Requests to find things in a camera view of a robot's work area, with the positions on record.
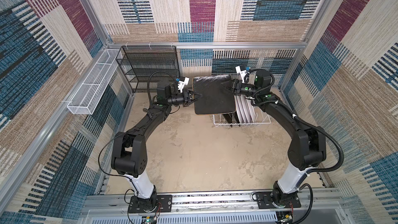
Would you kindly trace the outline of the floral square plate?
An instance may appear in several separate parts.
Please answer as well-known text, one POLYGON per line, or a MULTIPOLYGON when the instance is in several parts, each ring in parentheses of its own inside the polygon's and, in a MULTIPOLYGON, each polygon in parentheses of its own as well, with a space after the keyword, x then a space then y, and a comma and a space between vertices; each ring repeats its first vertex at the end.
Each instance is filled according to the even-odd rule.
POLYGON ((223 117, 226 121, 227 124, 233 124, 234 123, 234 114, 230 113, 230 114, 223 114, 223 117))

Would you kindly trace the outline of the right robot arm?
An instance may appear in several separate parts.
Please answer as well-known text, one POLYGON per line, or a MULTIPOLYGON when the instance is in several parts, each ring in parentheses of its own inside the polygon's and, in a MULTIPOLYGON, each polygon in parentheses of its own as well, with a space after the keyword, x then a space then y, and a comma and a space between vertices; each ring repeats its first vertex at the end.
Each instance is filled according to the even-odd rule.
POLYGON ((291 143, 287 156, 288 167, 283 176, 274 183, 271 193, 272 203, 276 208, 284 208, 294 201, 301 183, 311 174, 332 172, 344 163, 344 152, 341 145, 322 127, 310 124, 291 110, 280 97, 271 92, 275 83, 274 75, 265 69, 244 71, 243 78, 228 79, 222 86, 236 96, 245 96, 251 106, 258 107, 273 117, 289 134, 291 143), (339 158, 335 165, 319 168, 326 160, 326 141, 335 146, 339 158))

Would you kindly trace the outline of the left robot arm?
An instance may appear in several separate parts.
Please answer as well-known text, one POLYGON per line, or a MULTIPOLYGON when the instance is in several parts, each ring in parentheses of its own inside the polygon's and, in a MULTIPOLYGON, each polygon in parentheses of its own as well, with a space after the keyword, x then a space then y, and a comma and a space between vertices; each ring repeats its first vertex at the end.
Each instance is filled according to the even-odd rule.
POLYGON ((125 177, 134 189, 135 195, 129 202, 128 213, 152 213, 161 209, 155 185, 146 172, 148 163, 146 142, 153 131, 172 113, 173 106, 187 107, 202 98, 178 83, 177 91, 166 81, 158 82, 157 95, 150 98, 148 108, 143 109, 146 116, 133 128, 116 134, 111 167, 118 176, 125 177))

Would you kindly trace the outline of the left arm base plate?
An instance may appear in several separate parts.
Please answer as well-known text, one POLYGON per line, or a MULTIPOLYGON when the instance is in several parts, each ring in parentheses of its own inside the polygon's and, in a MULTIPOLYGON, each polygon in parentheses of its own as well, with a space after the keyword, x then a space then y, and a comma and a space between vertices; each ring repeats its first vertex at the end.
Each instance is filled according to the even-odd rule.
POLYGON ((155 213, 157 211, 161 214, 168 213, 171 212, 172 203, 172 195, 157 195, 156 197, 151 197, 149 199, 132 196, 127 212, 129 214, 155 213))

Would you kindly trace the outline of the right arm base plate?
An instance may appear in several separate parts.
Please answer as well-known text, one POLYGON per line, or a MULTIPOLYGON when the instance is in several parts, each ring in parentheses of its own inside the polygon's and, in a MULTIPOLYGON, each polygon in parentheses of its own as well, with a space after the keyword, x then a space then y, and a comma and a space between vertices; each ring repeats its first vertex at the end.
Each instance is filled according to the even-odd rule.
POLYGON ((274 208, 300 208, 301 203, 297 193, 284 194, 278 191, 260 191, 255 192, 252 198, 258 204, 259 209, 274 209, 274 208))

